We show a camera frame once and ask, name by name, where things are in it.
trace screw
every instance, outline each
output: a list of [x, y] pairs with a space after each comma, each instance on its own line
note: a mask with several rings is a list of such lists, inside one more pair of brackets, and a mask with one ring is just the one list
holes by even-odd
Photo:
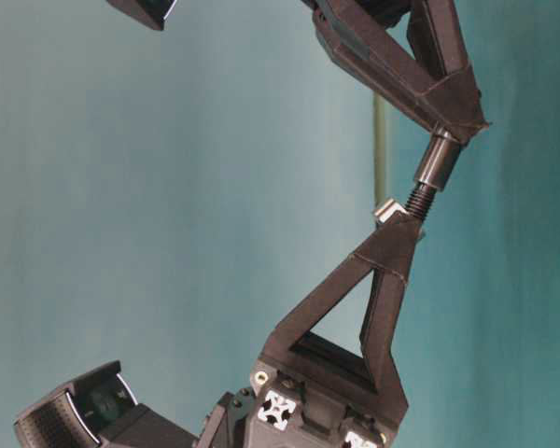
[[258, 371], [255, 374], [255, 382], [258, 385], [265, 385], [268, 380], [270, 379], [270, 377], [268, 376], [268, 374], [265, 371]]
[[295, 382], [292, 381], [290, 378], [287, 378], [286, 380], [284, 380], [282, 382], [282, 385], [286, 388], [286, 389], [294, 389], [295, 388]]

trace triangular cutout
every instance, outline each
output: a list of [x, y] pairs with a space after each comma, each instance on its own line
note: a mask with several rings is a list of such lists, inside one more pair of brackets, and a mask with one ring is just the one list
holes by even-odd
[[362, 356], [358, 333], [370, 301], [372, 278], [372, 273], [369, 273], [355, 285], [330, 313], [315, 324], [311, 332]]

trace bolt head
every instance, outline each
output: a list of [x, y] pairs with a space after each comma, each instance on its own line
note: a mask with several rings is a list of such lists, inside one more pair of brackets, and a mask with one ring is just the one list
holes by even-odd
[[268, 374], [265, 371], [258, 371], [255, 374], [255, 382], [258, 385], [265, 385], [268, 380], [270, 379], [270, 377], [268, 376]]

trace black plastic part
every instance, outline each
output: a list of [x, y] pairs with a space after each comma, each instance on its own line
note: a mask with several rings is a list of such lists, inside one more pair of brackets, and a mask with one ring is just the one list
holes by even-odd
[[170, 9], [175, 5], [174, 0], [106, 0], [110, 5], [143, 23], [148, 28], [163, 31], [164, 20]]
[[[408, 403], [390, 347], [420, 228], [416, 217], [392, 216], [276, 326], [260, 362], [315, 383], [398, 430]], [[360, 357], [311, 329], [370, 273]]]

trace small metal bracket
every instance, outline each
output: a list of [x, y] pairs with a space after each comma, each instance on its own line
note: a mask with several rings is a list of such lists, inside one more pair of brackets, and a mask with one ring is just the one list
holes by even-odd
[[[407, 216], [410, 215], [396, 199], [389, 198], [383, 205], [380, 205], [373, 211], [373, 218], [378, 226], [382, 226], [397, 212]], [[426, 233], [421, 229], [417, 242], [423, 240], [425, 237]]]

